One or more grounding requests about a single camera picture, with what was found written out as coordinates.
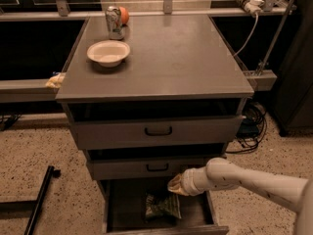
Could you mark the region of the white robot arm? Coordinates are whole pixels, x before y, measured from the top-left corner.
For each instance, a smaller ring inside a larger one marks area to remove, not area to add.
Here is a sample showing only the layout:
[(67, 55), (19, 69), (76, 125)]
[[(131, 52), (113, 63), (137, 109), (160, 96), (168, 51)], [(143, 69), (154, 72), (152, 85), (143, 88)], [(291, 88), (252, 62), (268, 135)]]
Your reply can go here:
[(223, 158), (188, 168), (167, 184), (169, 192), (197, 196), (210, 190), (243, 187), (296, 213), (292, 235), (313, 235), (313, 179), (243, 168)]

